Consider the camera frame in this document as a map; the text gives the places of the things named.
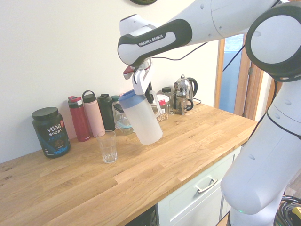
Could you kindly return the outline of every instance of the cabinet drawer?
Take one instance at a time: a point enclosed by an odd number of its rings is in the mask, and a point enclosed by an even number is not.
[[[233,162],[240,147],[158,203],[160,226],[172,226],[211,195]]]

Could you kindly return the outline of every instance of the pink water bottle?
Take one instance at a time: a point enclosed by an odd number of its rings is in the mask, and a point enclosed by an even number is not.
[[[82,97],[93,136],[96,137],[99,133],[105,133],[102,115],[100,114],[94,92],[87,90],[83,93]]]

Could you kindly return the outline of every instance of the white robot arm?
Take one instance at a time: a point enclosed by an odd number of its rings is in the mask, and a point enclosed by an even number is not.
[[[138,15],[120,22],[118,53],[128,71],[134,71],[136,94],[143,94],[150,82],[152,56],[246,29],[251,61],[286,82],[221,182],[232,207],[232,226],[272,226],[283,191],[301,167],[301,3],[270,9],[275,2],[196,0],[158,28]]]

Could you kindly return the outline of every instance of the black water bottle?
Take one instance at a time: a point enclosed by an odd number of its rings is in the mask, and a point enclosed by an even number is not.
[[[109,94],[101,94],[97,98],[100,113],[103,118],[103,125],[105,130],[115,130],[114,114],[113,114],[113,99]]]

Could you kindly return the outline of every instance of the doorway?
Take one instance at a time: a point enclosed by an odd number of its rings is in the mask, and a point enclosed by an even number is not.
[[[223,39],[219,42],[214,106],[254,120],[263,71],[251,62],[245,48],[243,48],[223,72],[225,65],[245,44],[245,40],[246,35],[239,35],[234,36],[234,39]]]

